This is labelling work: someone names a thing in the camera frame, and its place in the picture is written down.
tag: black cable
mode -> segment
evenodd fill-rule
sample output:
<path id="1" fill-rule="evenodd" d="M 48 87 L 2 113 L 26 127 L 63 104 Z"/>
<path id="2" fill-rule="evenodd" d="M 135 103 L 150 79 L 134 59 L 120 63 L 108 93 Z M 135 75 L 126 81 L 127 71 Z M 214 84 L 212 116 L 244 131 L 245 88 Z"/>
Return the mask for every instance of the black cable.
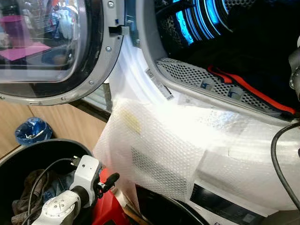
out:
<path id="1" fill-rule="evenodd" d="M 285 133 L 286 131 L 288 131 L 290 129 L 293 129 L 293 128 L 297 128 L 299 126 L 300 126 L 300 123 L 294 123 L 294 124 L 291 124 L 289 126 L 286 126 L 283 129 L 279 130 L 278 133 L 275 134 L 275 136 L 272 140 L 272 144 L 271 144 L 271 158 L 272 158 L 274 169 L 277 173 L 278 178 L 280 179 L 283 187 L 285 188 L 286 192 L 290 196 L 292 202 L 296 205 L 297 209 L 300 211 L 300 202 L 299 202 L 297 196 L 295 195 L 295 193 L 293 192 L 292 188 L 290 187 L 290 185 L 286 181 L 286 179 L 285 179 L 285 177 L 284 177 L 284 175 L 283 175 L 283 173 L 280 169 L 280 166 L 279 166 L 279 163 L 278 163 L 278 160 L 277 160 L 277 156 L 276 156 L 276 145 L 277 145 L 277 141 L 278 141 L 279 137 L 283 133 Z"/>
<path id="2" fill-rule="evenodd" d="M 34 183 L 34 185 L 32 186 L 32 189 L 31 189 L 31 192 L 30 192 L 30 196 L 29 196 L 29 201 L 28 201 L 28 211 L 27 211 L 27 217 L 30 216 L 30 207 L 31 207 L 31 199 L 32 199 L 32 196 L 33 196 L 33 192 L 34 190 L 36 189 L 37 185 L 38 185 L 38 182 L 40 181 L 40 179 L 43 177 L 43 175 L 51 169 L 52 166 L 54 166 L 56 163 L 58 162 L 61 162 L 61 161 L 71 161 L 72 162 L 72 159 L 71 158 L 61 158 L 61 159 L 58 159 L 56 160 L 55 162 L 51 163 L 50 166 L 48 166 L 39 176 L 38 178 L 36 179 L 36 182 Z"/>
<path id="3" fill-rule="evenodd" d="M 29 216 L 26 217 L 26 219 L 23 221 L 22 225 L 25 225 L 27 221 L 29 221 L 29 219 L 35 214 L 37 213 L 39 210 L 42 209 L 42 206 L 38 207 L 36 210 L 32 211 Z"/>

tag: wooden floor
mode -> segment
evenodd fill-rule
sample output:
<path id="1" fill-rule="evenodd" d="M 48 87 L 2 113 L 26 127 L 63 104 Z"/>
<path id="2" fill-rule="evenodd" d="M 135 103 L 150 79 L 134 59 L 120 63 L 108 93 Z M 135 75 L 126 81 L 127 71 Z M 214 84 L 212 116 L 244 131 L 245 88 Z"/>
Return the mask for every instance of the wooden floor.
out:
<path id="1" fill-rule="evenodd" d="M 0 158 L 17 148 L 15 129 L 29 117 L 45 120 L 57 138 L 78 141 L 92 150 L 106 123 L 69 105 L 26 106 L 0 102 Z"/>

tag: bubble wrap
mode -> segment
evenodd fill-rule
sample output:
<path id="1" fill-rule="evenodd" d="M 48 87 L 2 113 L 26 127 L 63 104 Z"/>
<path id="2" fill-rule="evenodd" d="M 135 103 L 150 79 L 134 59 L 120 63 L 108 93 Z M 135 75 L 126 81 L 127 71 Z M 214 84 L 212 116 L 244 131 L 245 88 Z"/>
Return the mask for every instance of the bubble wrap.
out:
<path id="1" fill-rule="evenodd" d="M 150 105 L 119 98 L 95 156 L 151 191 L 188 201 L 195 176 L 275 210 L 295 209 L 274 171 L 270 144 L 281 127 L 198 105 Z M 300 133 L 284 134 L 277 156 L 300 196 Z"/>

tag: black bin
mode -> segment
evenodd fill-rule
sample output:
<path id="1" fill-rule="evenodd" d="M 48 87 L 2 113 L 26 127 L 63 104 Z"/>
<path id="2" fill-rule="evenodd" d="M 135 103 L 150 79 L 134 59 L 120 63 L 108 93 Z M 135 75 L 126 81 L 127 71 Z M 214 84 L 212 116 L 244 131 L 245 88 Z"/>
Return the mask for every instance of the black bin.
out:
<path id="1" fill-rule="evenodd" d="M 13 200 L 20 199 L 24 180 L 31 171 L 45 169 L 60 158 L 91 155 L 82 144 L 66 139 L 50 139 L 30 145 L 7 158 L 0 160 L 0 224 L 11 225 Z M 58 174 L 66 174 L 75 169 L 69 162 L 59 162 L 52 168 Z M 90 224 L 91 210 L 82 210 L 75 224 Z"/>

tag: blue plastic bag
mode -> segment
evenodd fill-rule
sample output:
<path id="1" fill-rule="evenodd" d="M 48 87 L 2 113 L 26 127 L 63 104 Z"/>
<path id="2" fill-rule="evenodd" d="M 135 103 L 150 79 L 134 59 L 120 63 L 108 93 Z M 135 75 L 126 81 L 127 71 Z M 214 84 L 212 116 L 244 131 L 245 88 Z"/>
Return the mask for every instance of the blue plastic bag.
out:
<path id="1" fill-rule="evenodd" d="M 52 132 L 49 124 L 38 117 L 32 117 L 15 130 L 15 139 L 21 145 L 30 145 L 50 139 Z"/>

